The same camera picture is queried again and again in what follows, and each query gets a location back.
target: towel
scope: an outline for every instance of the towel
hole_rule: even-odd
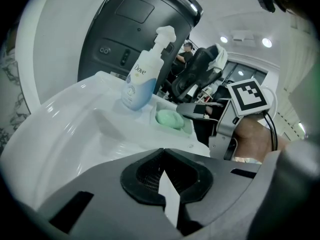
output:
[[[218,49],[218,56],[215,58],[214,61],[209,63],[207,71],[213,69],[214,72],[219,73],[222,71],[227,63],[228,60],[228,53],[225,48],[223,48],[220,44],[215,43],[216,48]]]

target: soap bar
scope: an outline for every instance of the soap bar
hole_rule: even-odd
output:
[[[156,113],[155,119],[159,124],[177,130],[181,129],[185,125],[182,116],[179,113],[169,109],[159,110]]]

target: black cable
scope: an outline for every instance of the black cable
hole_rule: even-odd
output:
[[[278,135],[277,135],[277,130],[276,130],[276,127],[275,127],[275,124],[274,124],[274,121],[272,121],[271,119],[271,116],[266,113],[272,123],[272,126],[273,126],[273,132],[274,132],[274,139],[275,139],[275,150],[278,150]]]
[[[268,124],[269,128],[270,128],[270,134],[271,134],[271,151],[275,151],[275,143],[274,143],[274,132],[273,132],[273,128],[271,127],[271,124],[269,123],[269,121],[266,118],[266,112],[263,112],[263,117],[264,120],[266,121],[266,123]]]

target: pump nozzle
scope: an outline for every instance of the pump nozzle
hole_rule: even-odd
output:
[[[150,50],[154,54],[161,55],[163,49],[167,48],[169,43],[176,41],[175,29],[172,26],[161,26],[156,30],[158,36],[154,40],[155,45]]]

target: soap dispenser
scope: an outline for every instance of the soap dispenser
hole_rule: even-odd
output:
[[[125,80],[121,99],[125,106],[133,111],[144,107],[151,99],[157,78],[164,65],[161,52],[168,44],[176,41],[175,29],[162,26],[156,30],[154,46],[150,51],[143,50]]]

